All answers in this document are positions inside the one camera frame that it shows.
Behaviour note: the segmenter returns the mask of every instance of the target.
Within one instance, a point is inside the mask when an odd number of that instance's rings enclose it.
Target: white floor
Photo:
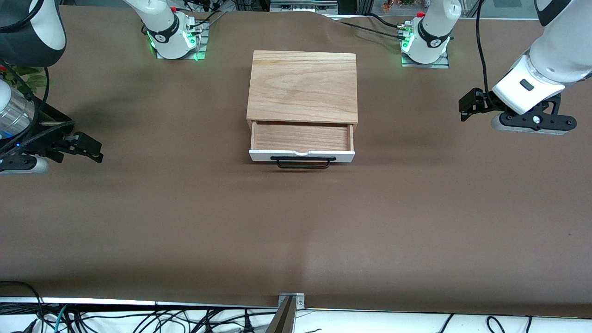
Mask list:
[[[269,310],[252,310],[250,313],[268,312]],[[142,312],[104,312],[89,313],[85,316],[104,315],[121,316]],[[199,321],[205,311],[187,311],[191,320]],[[227,310],[215,317],[213,321],[221,321],[234,316],[244,314],[242,310]],[[272,315],[252,316],[251,323],[254,327],[267,325]],[[442,328],[448,315],[433,313],[398,313],[398,312],[357,312],[339,310],[301,310],[297,314],[294,333],[310,333],[319,330],[318,333],[437,333]],[[479,315],[455,315],[448,324],[445,333],[479,333],[488,332],[485,324],[487,316]],[[34,315],[10,315],[0,316],[0,333],[12,333],[22,331],[34,319]],[[506,333],[524,333],[527,317],[496,316]],[[144,319],[143,316],[123,319],[89,319],[87,323],[99,333],[131,333]],[[154,332],[158,321],[146,328],[144,333]],[[493,325],[495,333],[501,331]],[[214,330],[216,333],[237,332],[240,327],[236,324],[222,325]],[[39,333],[40,324],[37,323],[33,333]],[[187,326],[167,323],[162,328],[162,333],[183,333],[190,331]],[[46,332],[53,330],[46,326]],[[591,319],[574,318],[533,318],[530,333],[592,333]]]

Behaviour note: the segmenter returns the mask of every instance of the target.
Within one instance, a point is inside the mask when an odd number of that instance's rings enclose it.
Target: wooden box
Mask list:
[[[255,51],[247,122],[253,161],[351,162],[356,55]]]

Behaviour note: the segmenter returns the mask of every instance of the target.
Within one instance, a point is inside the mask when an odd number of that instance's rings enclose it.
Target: teal cable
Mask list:
[[[60,326],[60,319],[62,318],[62,316],[64,315],[64,311],[66,310],[66,307],[68,306],[68,304],[64,305],[62,307],[62,310],[60,310],[60,313],[57,314],[57,319],[56,319],[56,326],[53,328],[53,333],[57,333],[59,331],[59,326]]]

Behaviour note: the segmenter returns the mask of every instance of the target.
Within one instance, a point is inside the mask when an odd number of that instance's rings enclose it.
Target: brown table surface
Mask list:
[[[497,132],[492,114],[459,119],[482,86],[473,20],[454,29],[451,68],[426,70],[402,68],[389,37],[309,12],[226,14],[194,62],[153,59],[130,9],[61,9],[49,103],[105,159],[2,177],[3,280],[42,296],[273,305],[303,292],[315,307],[589,316],[592,81],[564,93],[571,133]],[[541,31],[482,22],[491,86]],[[254,50],[356,53],[353,163],[251,162]]]

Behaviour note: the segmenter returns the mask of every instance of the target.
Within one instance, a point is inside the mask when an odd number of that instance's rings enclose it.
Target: silver metal cylinder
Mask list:
[[[8,83],[0,80],[0,139],[13,137],[31,123],[35,105]]]

